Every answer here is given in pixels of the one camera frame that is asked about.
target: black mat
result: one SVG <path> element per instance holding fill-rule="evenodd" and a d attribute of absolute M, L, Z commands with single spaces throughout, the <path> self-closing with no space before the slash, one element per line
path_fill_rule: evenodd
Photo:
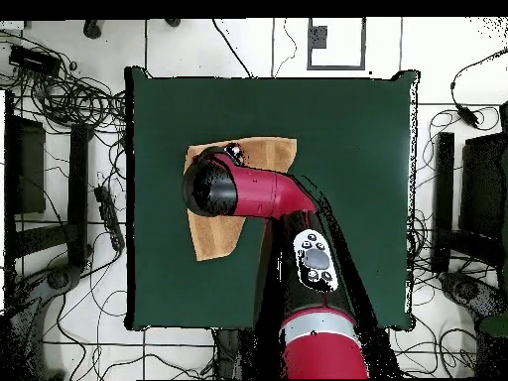
<path fill-rule="evenodd" d="M 380 323 L 408 327 L 410 92 L 416 79 L 412 71 L 393 80 L 156 79 L 127 69 L 134 115 L 134 159 L 127 148 L 134 324 L 252 324 L 262 223 L 245 223 L 230 256 L 196 262 L 182 197 L 184 160 L 189 145 L 280 136 L 298 139 L 290 172 L 309 177 L 328 198 Z"/>

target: button panel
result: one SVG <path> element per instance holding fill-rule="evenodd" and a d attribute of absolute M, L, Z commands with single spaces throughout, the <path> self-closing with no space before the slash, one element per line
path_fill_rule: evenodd
<path fill-rule="evenodd" d="M 326 239 L 317 231 L 306 229 L 293 241 L 300 283 L 318 292 L 332 292 L 338 288 Z"/>

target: silver band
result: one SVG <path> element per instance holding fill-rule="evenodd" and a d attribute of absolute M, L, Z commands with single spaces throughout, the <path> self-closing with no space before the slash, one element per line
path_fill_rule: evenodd
<path fill-rule="evenodd" d="M 347 336 L 356 343 L 353 324 L 346 317 L 326 312 L 308 313 L 293 318 L 282 328 L 286 344 L 311 333 L 335 333 Z"/>

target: plug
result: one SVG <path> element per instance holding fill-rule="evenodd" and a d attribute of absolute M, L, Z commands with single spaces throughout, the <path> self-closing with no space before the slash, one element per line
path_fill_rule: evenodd
<path fill-rule="evenodd" d="M 458 105 L 456 107 L 458 116 L 464 121 L 468 126 L 478 128 L 478 117 L 466 106 Z"/>

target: chair leg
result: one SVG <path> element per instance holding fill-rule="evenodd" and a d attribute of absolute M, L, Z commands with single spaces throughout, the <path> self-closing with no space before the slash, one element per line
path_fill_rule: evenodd
<path fill-rule="evenodd" d="M 180 24 L 180 20 L 181 19 L 165 19 L 166 23 L 173 28 L 176 28 Z"/>
<path fill-rule="evenodd" d="M 100 28 L 97 25 L 98 21 L 84 21 L 83 33 L 87 38 L 96 40 L 102 35 Z"/>

